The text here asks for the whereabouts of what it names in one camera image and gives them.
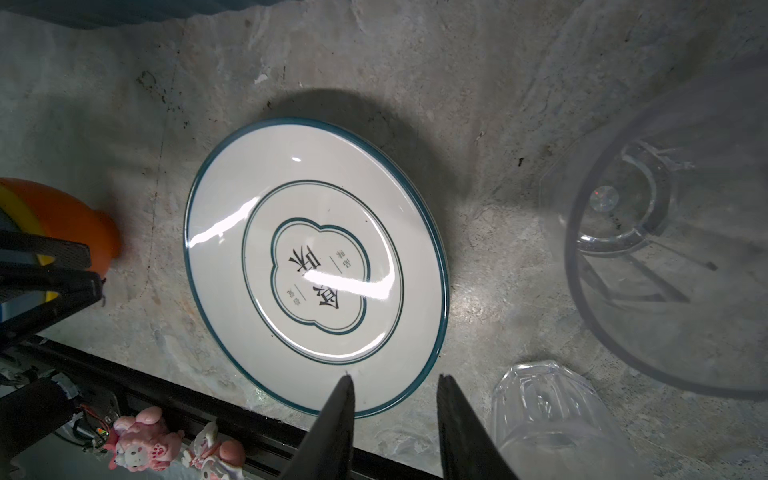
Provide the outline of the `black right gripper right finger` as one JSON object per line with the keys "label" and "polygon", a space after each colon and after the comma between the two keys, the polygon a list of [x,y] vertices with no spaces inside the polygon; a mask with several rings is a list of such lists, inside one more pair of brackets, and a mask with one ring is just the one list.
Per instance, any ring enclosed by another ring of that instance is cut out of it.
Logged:
{"label": "black right gripper right finger", "polygon": [[439,377],[436,402],[444,479],[517,479],[452,376]]}

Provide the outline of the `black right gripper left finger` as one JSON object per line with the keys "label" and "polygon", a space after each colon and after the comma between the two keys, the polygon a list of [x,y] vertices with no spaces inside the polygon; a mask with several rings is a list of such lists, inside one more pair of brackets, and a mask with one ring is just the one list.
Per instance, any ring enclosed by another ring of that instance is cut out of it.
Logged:
{"label": "black right gripper left finger", "polygon": [[355,390],[340,378],[280,479],[349,479],[353,457]]}

